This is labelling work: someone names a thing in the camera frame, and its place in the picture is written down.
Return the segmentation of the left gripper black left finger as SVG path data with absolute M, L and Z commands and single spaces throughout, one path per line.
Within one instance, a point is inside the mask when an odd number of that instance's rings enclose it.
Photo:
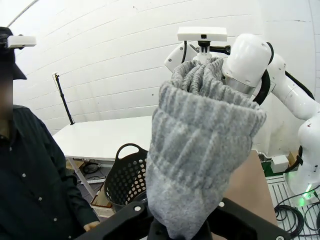
M 149 233 L 154 217 L 148 204 L 133 201 L 78 240 L 141 240 Z

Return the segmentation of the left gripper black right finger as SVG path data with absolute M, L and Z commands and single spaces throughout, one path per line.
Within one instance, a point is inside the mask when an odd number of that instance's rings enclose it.
M 290 240 L 282 228 L 272 224 L 228 198 L 205 221 L 211 233 L 226 240 Z

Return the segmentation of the person's left hand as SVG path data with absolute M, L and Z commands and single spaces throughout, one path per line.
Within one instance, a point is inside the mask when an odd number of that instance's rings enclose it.
M 98 226 L 101 222 L 100 221 L 93 221 L 93 222 L 90 222 L 86 225 L 83 226 L 84 230 L 86 232 L 92 230 L 93 228 L 95 228 L 96 226 Z

